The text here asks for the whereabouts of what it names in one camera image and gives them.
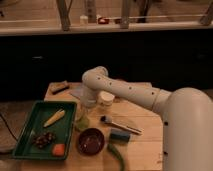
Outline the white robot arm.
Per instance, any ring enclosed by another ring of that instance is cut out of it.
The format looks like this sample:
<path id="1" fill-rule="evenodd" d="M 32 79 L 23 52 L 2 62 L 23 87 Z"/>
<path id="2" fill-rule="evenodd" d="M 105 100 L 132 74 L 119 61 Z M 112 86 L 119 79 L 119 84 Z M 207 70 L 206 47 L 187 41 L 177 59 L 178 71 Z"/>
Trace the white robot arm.
<path id="1" fill-rule="evenodd" d="M 163 122 L 163 171 L 213 171 L 213 100 L 195 88 L 173 92 L 118 81 L 103 66 L 82 75 L 81 102 L 91 108 L 101 91 L 158 114 Z"/>

